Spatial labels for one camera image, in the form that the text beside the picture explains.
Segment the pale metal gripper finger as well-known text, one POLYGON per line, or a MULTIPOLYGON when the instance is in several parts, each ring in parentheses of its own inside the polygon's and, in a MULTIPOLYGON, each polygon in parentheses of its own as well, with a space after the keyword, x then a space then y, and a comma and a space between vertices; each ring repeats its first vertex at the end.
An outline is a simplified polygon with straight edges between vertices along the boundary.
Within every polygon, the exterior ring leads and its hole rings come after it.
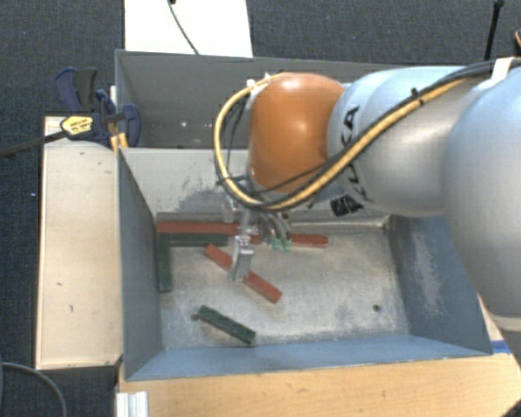
POLYGON ((232 253, 232 264, 228 270, 228 279, 236 281, 240 275, 242 250, 244 249, 244 241, 240 236, 234 238, 234 250, 232 253))
POLYGON ((254 257, 254 250, 249 237, 244 238, 241 244, 241 277, 248 276, 252 260, 254 257))

